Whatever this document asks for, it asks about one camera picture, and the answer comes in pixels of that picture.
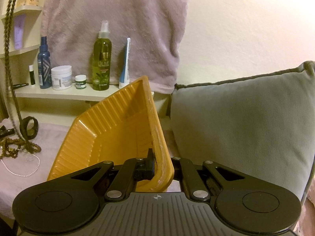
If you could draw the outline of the orange ribbed plastic tray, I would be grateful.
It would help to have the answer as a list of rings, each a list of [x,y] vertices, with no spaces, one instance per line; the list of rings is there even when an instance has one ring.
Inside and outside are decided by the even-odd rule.
[[[152,149],[155,172],[141,180],[138,192],[166,191],[174,177],[158,113],[146,76],[95,104],[69,128],[52,165],[48,180],[109,160],[121,165],[145,158]]]

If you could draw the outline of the black wristband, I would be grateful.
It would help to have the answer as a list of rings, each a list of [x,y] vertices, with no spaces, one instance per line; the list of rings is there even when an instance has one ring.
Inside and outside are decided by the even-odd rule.
[[[39,123],[35,117],[28,116],[21,120],[19,128],[25,140],[32,140],[36,138],[38,134]]]

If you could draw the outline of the black cylinder case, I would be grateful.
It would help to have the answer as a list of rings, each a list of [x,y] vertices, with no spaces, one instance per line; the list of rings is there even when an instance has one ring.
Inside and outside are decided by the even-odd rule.
[[[4,125],[0,127],[0,138],[11,136],[15,134],[14,128],[7,129]]]

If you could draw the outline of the white blue tube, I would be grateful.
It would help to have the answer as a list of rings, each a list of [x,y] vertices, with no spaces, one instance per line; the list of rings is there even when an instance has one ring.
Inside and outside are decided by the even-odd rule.
[[[125,45],[124,65],[123,65],[123,69],[122,69],[121,75],[119,77],[119,89],[122,89],[123,87],[126,87],[130,83],[130,78],[129,78],[130,44],[131,44],[131,38],[128,37],[126,45]]]

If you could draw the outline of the grey-green cushion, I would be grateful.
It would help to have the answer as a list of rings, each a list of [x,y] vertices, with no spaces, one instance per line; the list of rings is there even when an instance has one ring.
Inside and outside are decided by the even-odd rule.
[[[216,83],[177,85],[171,127],[182,157],[212,160],[305,201],[314,176],[314,62]]]

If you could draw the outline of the small green-lidded jar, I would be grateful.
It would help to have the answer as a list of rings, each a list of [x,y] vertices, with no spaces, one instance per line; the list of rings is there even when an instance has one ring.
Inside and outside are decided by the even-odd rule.
[[[86,88],[86,75],[76,75],[75,76],[75,87],[76,89]]]

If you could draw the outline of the green olive spray bottle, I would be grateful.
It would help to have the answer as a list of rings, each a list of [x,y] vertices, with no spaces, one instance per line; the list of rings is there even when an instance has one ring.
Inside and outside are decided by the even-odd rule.
[[[109,22],[103,20],[94,43],[92,58],[92,88],[105,91],[109,88],[112,42],[109,39]]]

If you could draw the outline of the white cream jar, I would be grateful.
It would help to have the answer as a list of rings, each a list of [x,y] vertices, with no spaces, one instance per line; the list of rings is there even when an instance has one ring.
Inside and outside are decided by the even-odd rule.
[[[57,91],[68,89],[72,86],[71,65],[60,65],[51,69],[52,88]]]

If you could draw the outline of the mauve fleece bed cover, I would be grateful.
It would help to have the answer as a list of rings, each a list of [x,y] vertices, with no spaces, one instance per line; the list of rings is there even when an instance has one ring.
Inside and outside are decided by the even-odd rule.
[[[47,180],[53,162],[69,127],[39,124],[39,132],[32,141],[41,147],[34,155],[21,151],[17,158],[1,160],[1,215],[13,219],[12,204],[24,189]]]

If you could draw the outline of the blue spray bottle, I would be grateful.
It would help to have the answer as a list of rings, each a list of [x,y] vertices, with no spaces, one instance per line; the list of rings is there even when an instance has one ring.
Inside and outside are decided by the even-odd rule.
[[[47,45],[47,37],[41,37],[40,50],[37,55],[38,79],[40,89],[48,89],[52,86],[50,52]]]

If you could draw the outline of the small black white stick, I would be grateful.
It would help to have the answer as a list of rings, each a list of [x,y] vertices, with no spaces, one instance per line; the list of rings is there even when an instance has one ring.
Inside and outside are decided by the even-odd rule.
[[[29,76],[31,81],[31,86],[35,85],[35,73],[33,65],[29,65]]]

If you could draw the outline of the mauve fleece hanging blanket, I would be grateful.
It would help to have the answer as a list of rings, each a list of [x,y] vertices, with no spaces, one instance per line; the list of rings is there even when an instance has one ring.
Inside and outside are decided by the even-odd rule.
[[[45,0],[41,35],[52,66],[70,65],[92,75],[92,53],[101,23],[112,42],[110,83],[117,84],[130,41],[129,76],[145,75],[152,91],[170,94],[177,80],[179,45],[189,0]]]

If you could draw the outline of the cream corner shelf unit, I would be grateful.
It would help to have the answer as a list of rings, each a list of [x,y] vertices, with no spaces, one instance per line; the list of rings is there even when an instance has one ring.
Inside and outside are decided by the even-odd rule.
[[[33,6],[33,5],[25,5],[20,6],[14,10],[13,16],[19,16],[25,14],[26,16],[35,16],[35,19],[39,17],[41,14],[42,7],[40,6]],[[14,55],[21,55],[31,51],[38,51],[39,43],[33,46],[29,46],[19,49],[19,50],[12,50],[9,52],[9,56]],[[104,98],[112,95],[116,91],[119,90],[117,85],[110,85],[109,89],[106,91],[94,91],[90,84],[83,89],[78,90],[73,86],[60,91],[60,90],[53,90],[52,87],[48,89],[40,89],[39,85],[31,86],[29,84],[28,87],[22,87],[16,91],[16,96],[18,98],[46,98],[46,99],[58,99],[58,100],[80,100],[80,101],[91,101],[91,102],[98,102],[103,100]],[[157,112],[160,117],[166,116],[167,111],[167,104],[170,100],[170,95],[164,95],[156,92],[152,92],[152,96],[157,108]]]

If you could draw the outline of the purple lotion tube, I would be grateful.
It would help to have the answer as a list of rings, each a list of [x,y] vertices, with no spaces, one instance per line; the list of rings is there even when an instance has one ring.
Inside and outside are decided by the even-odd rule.
[[[14,18],[14,48],[19,50],[23,46],[23,30],[25,26],[25,14],[20,14]]]

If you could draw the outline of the beige cardboard box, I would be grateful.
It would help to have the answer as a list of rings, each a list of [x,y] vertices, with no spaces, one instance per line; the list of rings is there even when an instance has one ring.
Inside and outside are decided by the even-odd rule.
[[[31,6],[39,6],[40,0],[17,0],[16,7],[31,5]]]

